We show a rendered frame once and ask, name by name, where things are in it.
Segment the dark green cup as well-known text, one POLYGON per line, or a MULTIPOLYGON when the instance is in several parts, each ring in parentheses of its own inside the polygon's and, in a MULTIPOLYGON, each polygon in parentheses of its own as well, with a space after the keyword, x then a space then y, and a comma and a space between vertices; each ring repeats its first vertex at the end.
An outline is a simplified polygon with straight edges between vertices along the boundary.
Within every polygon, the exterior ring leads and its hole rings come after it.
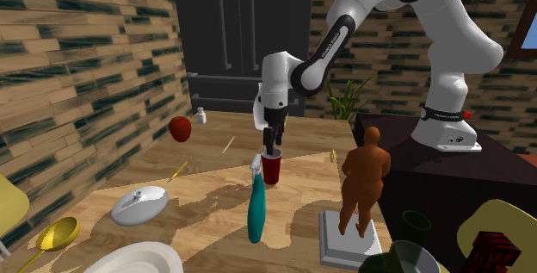
POLYGON ((405 210, 393 240, 407 240, 424 247, 431 228, 431 222, 425 215, 414 210, 405 210))

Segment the white plate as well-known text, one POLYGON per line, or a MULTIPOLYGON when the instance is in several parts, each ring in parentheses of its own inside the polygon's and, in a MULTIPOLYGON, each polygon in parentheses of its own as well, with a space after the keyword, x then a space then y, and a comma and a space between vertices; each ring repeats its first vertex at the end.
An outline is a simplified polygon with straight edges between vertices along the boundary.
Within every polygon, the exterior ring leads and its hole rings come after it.
POLYGON ((184 273, 182 260, 169 245, 146 241, 102 257, 83 273, 184 273))

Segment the pale yellow rounded seat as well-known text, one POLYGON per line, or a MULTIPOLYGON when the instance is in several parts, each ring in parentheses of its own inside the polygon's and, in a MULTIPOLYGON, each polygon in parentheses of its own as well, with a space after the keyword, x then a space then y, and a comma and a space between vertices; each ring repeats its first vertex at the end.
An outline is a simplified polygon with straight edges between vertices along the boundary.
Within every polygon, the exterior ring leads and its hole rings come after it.
POLYGON ((457 242, 465 257, 479 231, 500 232, 522 253, 507 273, 537 273, 537 219, 512 204, 498 199, 482 204, 464 221, 457 242))

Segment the dark tall cabinet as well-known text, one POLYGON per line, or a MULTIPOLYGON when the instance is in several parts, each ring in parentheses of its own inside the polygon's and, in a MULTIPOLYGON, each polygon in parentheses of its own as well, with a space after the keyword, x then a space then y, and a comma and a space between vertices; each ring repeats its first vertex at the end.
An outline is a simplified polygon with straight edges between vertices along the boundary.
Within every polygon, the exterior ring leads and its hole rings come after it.
POLYGON ((312 0, 176 0, 194 109, 249 113, 262 58, 309 53, 312 0))

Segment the white round lid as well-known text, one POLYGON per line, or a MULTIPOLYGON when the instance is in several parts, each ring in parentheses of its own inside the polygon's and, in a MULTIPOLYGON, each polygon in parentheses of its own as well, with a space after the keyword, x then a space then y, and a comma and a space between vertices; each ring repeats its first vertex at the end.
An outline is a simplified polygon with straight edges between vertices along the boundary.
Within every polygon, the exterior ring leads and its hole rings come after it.
POLYGON ((137 226, 158 216, 169 200, 165 189, 145 186, 122 196, 113 206, 111 219, 120 226, 137 226))

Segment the dark red ribbed object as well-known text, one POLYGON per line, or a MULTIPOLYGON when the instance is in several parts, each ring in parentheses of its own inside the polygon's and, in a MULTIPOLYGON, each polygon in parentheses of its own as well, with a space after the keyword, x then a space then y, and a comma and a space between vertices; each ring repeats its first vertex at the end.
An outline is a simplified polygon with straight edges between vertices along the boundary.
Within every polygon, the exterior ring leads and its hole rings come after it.
POLYGON ((460 273, 507 273, 521 253, 503 233, 480 231, 460 273))

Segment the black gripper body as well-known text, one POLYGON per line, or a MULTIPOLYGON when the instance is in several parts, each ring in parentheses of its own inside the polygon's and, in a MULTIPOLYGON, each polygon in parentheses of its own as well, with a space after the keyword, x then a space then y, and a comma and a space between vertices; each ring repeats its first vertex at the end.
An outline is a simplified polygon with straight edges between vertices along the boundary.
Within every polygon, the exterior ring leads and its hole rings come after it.
POLYGON ((280 109, 264 108, 264 120, 272 130, 274 136, 281 136, 284 131, 284 122, 287 117, 287 107, 280 109))

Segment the brown framed window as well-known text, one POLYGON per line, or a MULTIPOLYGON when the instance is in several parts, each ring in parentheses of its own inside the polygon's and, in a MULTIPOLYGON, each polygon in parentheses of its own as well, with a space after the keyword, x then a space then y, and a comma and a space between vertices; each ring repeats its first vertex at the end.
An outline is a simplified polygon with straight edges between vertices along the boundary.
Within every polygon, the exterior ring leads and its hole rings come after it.
POLYGON ((537 0, 528 0, 505 57, 537 59, 537 0))

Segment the teal spray bottle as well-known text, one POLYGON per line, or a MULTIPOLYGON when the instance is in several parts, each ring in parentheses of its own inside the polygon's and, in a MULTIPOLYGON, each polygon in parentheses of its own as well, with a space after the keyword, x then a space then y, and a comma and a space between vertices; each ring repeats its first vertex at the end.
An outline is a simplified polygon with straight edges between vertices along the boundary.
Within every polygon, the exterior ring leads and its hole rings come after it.
POLYGON ((261 241, 266 215, 265 185, 262 178, 262 155, 256 153, 250 163, 252 192, 250 196, 247 227, 248 238, 252 244, 261 241))

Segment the brown figure on grey base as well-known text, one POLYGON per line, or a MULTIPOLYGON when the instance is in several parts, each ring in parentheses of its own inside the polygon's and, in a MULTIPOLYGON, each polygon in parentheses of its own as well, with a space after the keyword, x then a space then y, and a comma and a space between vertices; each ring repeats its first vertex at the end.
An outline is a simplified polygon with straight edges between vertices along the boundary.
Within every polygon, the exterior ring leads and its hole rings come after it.
POLYGON ((341 210, 318 215, 322 265, 358 270, 368 257, 382 252, 371 210, 381 196, 391 156, 378 147, 379 140, 378 128, 365 129, 363 145, 349 151, 342 165, 341 210))

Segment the dark robot stand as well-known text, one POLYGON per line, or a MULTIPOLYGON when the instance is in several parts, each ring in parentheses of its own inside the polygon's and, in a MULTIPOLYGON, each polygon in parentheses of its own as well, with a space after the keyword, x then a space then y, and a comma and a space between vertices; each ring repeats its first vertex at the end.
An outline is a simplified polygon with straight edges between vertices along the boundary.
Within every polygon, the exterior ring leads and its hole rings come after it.
POLYGON ((411 138, 416 117, 358 114, 355 121, 355 136, 377 127, 392 158, 379 199, 390 234, 405 210, 423 214, 432 224, 425 248, 451 273, 466 261, 456 233, 484 202, 500 199, 537 218, 537 167, 484 132, 481 152, 441 152, 411 138))

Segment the red apple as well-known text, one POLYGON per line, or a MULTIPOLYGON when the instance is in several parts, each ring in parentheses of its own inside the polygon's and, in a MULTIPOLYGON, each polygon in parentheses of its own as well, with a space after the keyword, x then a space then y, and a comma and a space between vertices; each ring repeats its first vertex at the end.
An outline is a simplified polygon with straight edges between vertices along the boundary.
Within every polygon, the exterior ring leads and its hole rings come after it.
POLYGON ((191 122, 184 116, 172 118, 168 124, 169 132, 172 138, 177 142, 185 142, 191 134, 191 122))

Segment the green houseplant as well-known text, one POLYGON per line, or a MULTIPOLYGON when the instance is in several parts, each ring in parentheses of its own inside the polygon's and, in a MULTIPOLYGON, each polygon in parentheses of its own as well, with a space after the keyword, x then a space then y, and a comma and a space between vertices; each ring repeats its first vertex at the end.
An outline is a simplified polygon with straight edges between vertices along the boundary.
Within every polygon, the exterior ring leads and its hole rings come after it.
POLYGON ((362 89, 372 79, 374 77, 366 79, 358 87, 355 87, 354 80, 348 80, 343 90, 337 90, 337 96, 332 91, 330 81, 326 82, 332 114, 335 119, 349 121, 355 116, 354 108, 362 94, 362 89))

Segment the dark green pot, grey inside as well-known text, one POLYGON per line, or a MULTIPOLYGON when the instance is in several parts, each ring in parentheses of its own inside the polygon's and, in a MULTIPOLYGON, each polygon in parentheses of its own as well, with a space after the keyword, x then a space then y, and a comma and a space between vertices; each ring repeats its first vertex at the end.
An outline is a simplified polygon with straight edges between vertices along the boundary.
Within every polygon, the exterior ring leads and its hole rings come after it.
POLYGON ((441 273, 441 268, 420 245, 398 240, 388 252, 367 257, 358 273, 441 273))

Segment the red plastic cup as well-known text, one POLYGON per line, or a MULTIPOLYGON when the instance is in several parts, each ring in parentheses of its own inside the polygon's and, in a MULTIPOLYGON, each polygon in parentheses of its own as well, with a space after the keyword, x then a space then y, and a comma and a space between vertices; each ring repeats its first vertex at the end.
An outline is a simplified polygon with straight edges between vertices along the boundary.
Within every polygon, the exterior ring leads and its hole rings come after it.
POLYGON ((263 181, 266 184, 274 185, 278 183, 281 169, 281 155, 281 150, 276 148, 271 154, 268 154, 266 150, 262 151, 262 174, 263 181))

